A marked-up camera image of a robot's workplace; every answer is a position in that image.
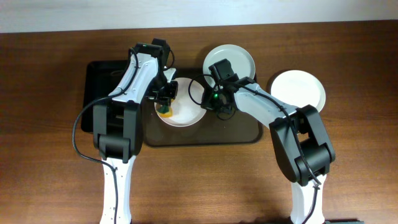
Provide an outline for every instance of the wood grain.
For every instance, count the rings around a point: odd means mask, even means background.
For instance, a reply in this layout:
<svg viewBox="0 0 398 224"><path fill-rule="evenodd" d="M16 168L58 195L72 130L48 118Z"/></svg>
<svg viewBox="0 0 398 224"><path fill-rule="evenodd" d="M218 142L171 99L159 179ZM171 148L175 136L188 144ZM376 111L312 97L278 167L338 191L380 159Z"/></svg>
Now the wood grain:
<svg viewBox="0 0 398 224"><path fill-rule="evenodd" d="M0 223L98 223L103 171L80 159L70 140L93 60L167 39L178 68L201 67L217 45L244 47L259 83L286 69L324 85L321 112L336 151L326 180L326 219L398 220L398 22L337 22L0 35ZM79 147L97 156L92 135ZM136 223L280 220L290 184L266 130L250 145L143 149L134 164Z"/></svg>

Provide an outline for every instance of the green object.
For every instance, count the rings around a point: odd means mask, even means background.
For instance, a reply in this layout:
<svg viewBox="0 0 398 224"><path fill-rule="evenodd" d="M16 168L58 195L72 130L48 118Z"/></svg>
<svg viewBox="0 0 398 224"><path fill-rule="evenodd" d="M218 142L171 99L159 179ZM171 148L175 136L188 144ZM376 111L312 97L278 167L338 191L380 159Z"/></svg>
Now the green object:
<svg viewBox="0 0 398 224"><path fill-rule="evenodd" d="M160 108L156 109L156 111L161 114L166 114L167 112L170 111L170 108L167 105L162 105Z"/></svg>

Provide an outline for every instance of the food item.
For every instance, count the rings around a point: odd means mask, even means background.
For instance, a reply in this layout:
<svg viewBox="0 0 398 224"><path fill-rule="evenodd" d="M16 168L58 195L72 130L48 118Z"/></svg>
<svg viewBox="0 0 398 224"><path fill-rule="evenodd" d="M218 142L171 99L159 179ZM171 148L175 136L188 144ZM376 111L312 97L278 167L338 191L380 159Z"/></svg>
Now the food item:
<svg viewBox="0 0 398 224"><path fill-rule="evenodd" d="M171 106L156 104L156 113L162 118L169 118L173 116L173 109Z"/></svg>

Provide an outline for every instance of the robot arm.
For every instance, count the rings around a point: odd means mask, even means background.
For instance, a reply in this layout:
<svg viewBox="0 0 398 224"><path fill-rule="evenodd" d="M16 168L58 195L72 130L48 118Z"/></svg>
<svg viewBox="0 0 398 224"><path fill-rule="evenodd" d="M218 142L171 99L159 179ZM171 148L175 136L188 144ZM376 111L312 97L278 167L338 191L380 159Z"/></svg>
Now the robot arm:
<svg viewBox="0 0 398 224"><path fill-rule="evenodd" d="M292 183L291 221L294 224L304 221L307 224L323 223L323 183L330 170L330 163L335 160L335 152L317 109L310 105L303 108L288 105L266 93L254 80L238 80L237 74L233 72L230 62L226 59L215 63L209 69L215 82L220 83L223 88L216 92L217 96L221 96L218 97L219 100L214 101L214 98L211 98L212 101L205 102L202 107L220 110L222 105L233 103L236 110L250 114L269 128L278 166ZM283 106L286 113L276 104ZM288 121L293 122L295 130ZM305 161L299 153L294 136L297 132L308 133L308 139L300 142L300 148L312 172L320 181L319 186L311 179Z"/></svg>
<svg viewBox="0 0 398 224"><path fill-rule="evenodd" d="M112 170L103 165L104 208L101 224L128 224L132 220L129 206L131 172L143 142L141 101L145 97L170 105L171 99L177 95L178 83L171 81L175 69L163 69L169 52L170 47L164 40L154 39L152 44L138 43L132 49L133 54L129 55L122 80L109 96L118 95L122 90L125 90L124 94L93 107L94 145L103 162L116 169L118 192L116 200Z"/></svg>

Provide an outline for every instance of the white plate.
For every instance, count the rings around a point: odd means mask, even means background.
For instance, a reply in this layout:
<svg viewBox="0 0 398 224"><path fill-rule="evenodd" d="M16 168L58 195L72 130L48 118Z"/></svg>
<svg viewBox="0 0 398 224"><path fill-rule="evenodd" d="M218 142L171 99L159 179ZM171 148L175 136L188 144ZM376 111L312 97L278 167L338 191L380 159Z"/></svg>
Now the white plate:
<svg viewBox="0 0 398 224"><path fill-rule="evenodd" d="M228 59L231 62L232 69L238 74L239 79L254 78L256 66L253 58L249 52L232 44L218 46L206 56L205 62L203 62L203 74L211 75L209 66L223 59ZM215 82L211 77L205 77L205 79L211 87L214 86Z"/></svg>
<svg viewBox="0 0 398 224"><path fill-rule="evenodd" d="M278 75L272 82L271 95L298 107L312 105L319 112L326 102L326 93L321 82L308 72L300 70Z"/></svg>
<svg viewBox="0 0 398 224"><path fill-rule="evenodd" d="M195 104L188 95L188 86L191 80L190 78L175 79L178 82L178 92L171 104L173 115L169 118L163 118L156 112L165 123L175 127L186 127L195 124L205 115L206 110ZM191 94L196 102L201 103L201 96L204 91L205 89L198 82L193 81Z"/></svg>

